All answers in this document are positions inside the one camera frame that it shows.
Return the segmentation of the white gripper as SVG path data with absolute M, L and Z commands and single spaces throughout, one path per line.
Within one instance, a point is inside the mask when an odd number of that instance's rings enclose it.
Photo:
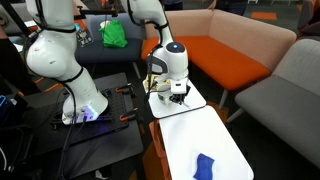
M 185 94 L 188 93 L 188 78 L 183 78 L 180 80 L 170 80 L 170 90 L 172 94 L 180 94 L 179 95 L 179 104 L 184 103 Z M 176 95 L 172 95 L 170 97 L 172 102 L 177 102 Z

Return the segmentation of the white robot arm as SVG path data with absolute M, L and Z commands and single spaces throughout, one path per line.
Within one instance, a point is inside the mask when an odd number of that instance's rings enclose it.
M 158 47 L 149 62 L 162 68 L 157 84 L 170 82 L 170 92 L 182 102 L 187 95 L 188 55 L 173 39 L 159 0 L 120 0 L 129 16 L 146 20 L 158 30 Z M 75 59 L 77 48 L 73 0 L 26 0 L 27 10 L 38 25 L 38 37 L 30 46 L 27 65 L 36 74 L 64 85 L 70 96 L 64 101 L 62 122 L 66 125 L 95 121 L 107 109 L 108 100 L 98 90 L 86 68 Z

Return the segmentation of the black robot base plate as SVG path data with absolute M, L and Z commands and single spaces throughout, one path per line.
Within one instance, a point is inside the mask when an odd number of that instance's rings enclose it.
M 81 112 L 75 122 L 55 118 L 50 124 L 54 130 L 64 130 L 74 126 L 74 138 L 78 141 L 127 128 L 130 120 L 122 122 L 119 117 L 134 109 L 126 106 L 126 98 L 135 98 L 136 94 L 134 91 L 132 94 L 117 93 L 115 89 L 107 89 L 103 92 L 108 99 L 108 107 L 95 120 L 88 113 Z

